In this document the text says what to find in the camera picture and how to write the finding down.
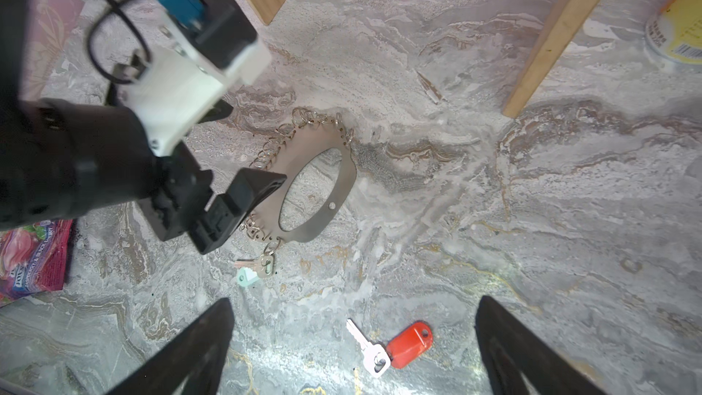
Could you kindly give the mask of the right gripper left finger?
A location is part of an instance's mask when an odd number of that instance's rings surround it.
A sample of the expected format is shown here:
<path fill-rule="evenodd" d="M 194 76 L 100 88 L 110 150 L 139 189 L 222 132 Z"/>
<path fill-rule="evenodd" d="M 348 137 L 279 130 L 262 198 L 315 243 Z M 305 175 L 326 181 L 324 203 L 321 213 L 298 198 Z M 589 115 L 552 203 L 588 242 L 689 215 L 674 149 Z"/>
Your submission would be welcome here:
<path fill-rule="evenodd" d="M 111 394 L 216 394 L 234 329 L 230 300 L 221 298 Z"/>

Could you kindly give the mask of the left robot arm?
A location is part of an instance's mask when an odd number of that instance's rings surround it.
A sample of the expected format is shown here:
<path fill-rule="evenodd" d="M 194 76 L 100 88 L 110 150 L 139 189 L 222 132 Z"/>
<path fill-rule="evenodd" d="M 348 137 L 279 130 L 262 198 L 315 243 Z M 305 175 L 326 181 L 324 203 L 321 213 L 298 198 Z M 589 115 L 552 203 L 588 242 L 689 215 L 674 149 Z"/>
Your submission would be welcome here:
<path fill-rule="evenodd" d="M 1 0 L 1 227 L 74 219 L 135 201 L 162 241 L 188 234 L 219 248 L 285 182 L 240 170 L 222 194 L 185 145 L 194 126 L 227 118 L 226 93 L 252 84 L 270 52 L 236 0 L 157 0 L 171 49 L 142 44 L 107 74 L 102 105 L 20 97 L 29 0 Z M 107 0 L 122 16 L 135 0 Z"/>

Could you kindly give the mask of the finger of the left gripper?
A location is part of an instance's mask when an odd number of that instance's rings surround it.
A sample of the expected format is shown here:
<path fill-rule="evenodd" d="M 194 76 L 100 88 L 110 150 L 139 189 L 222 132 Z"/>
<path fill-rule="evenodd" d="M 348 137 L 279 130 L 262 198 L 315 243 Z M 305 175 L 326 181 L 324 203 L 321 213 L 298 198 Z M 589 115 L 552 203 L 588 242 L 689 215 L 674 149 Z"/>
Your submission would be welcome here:
<path fill-rule="evenodd" d="M 256 168 L 243 168 L 228 189 L 215 197 L 210 207 L 196 215 L 188 236 L 197 251 L 208 254 L 228 241 L 255 208 L 287 181 L 287 175 Z"/>

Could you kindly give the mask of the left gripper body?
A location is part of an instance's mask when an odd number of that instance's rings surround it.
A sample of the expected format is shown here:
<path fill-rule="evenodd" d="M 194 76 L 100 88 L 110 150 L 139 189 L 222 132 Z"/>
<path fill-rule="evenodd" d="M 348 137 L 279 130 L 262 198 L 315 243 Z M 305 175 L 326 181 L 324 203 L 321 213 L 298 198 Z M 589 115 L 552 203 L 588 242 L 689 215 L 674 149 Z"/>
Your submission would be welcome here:
<path fill-rule="evenodd" d="M 146 130 L 135 113 L 109 86 L 105 105 L 116 117 L 103 146 L 105 204 L 135 200 L 162 241 L 189 232 L 206 215 L 213 195 L 213 173 L 200 167 L 183 141 L 162 157 L 148 144 Z"/>

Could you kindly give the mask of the metal key ring plate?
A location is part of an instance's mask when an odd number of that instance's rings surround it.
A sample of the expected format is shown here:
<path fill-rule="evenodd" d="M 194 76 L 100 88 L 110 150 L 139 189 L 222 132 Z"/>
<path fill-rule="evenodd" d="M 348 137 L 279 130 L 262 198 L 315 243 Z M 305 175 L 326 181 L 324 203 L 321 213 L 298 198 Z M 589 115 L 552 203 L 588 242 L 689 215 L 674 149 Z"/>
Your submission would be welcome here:
<path fill-rule="evenodd" d="M 339 114 L 296 107 L 250 164 L 287 176 L 283 186 L 259 205 L 242 229 L 269 244 L 309 242 L 330 224 L 356 182 L 354 131 Z"/>

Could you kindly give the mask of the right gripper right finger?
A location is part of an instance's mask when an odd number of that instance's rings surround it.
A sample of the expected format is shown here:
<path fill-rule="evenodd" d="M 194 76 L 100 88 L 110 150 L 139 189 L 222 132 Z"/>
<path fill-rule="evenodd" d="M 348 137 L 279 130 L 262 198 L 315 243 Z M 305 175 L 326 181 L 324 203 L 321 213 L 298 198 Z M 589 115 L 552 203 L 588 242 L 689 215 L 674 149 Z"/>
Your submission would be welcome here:
<path fill-rule="evenodd" d="M 493 393 L 602 394 L 603 391 L 512 316 L 497 300 L 483 296 L 475 333 Z"/>

